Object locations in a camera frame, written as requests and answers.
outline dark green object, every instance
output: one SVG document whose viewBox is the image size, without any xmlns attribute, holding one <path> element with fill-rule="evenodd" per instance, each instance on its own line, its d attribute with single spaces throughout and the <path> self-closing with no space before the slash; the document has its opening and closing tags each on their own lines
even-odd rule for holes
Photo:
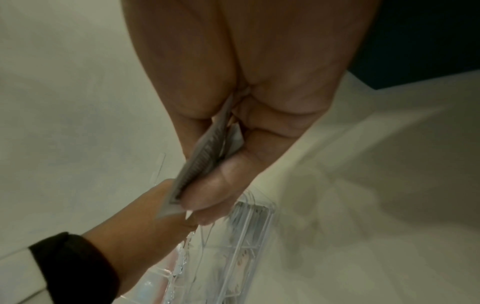
<svg viewBox="0 0 480 304">
<path fill-rule="evenodd" d="M 349 68 L 373 89 L 477 69 L 478 0 L 385 0 Z"/>
</svg>

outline hand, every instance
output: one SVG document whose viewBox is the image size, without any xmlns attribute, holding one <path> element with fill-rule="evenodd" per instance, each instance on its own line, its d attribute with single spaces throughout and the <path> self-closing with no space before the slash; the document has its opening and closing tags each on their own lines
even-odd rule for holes
<svg viewBox="0 0 480 304">
<path fill-rule="evenodd" d="M 129 291 L 145 271 L 166 257 L 195 231 L 195 216 L 155 219 L 173 180 L 150 189 L 119 213 L 83 235 L 107 258 L 120 278 L 118 296 Z"/>
<path fill-rule="evenodd" d="M 329 108 L 380 0 L 123 0 L 140 61 L 188 158 L 222 102 L 245 146 L 186 189 L 201 223 L 226 215 L 251 181 Z"/>
</svg>

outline plastic organizer box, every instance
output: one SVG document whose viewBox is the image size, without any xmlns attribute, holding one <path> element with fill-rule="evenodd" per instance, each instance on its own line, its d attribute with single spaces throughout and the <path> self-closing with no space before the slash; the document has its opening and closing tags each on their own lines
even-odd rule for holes
<svg viewBox="0 0 480 304">
<path fill-rule="evenodd" d="M 117 304 L 243 304 L 275 206 L 247 190 L 230 215 L 199 227 Z"/>
</svg>

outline black sleeve cuff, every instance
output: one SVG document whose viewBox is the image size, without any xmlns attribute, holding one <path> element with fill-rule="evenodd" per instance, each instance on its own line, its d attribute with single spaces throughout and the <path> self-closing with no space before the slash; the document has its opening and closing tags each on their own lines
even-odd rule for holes
<svg viewBox="0 0 480 304">
<path fill-rule="evenodd" d="M 103 254 L 79 235 L 60 233 L 30 246 L 55 304 L 110 304 L 119 277 Z"/>
</svg>

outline person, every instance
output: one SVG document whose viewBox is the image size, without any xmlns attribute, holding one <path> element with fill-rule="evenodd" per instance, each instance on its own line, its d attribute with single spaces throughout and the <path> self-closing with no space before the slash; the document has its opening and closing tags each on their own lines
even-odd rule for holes
<svg viewBox="0 0 480 304">
<path fill-rule="evenodd" d="M 380 0 L 122 0 L 131 41 L 188 158 L 233 90 L 245 145 L 182 195 L 201 224 L 329 108 Z"/>
<path fill-rule="evenodd" d="M 0 258 L 1 304 L 110 304 L 195 231 L 195 213 L 156 219 L 166 180 L 83 235 L 66 232 Z"/>
</svg>

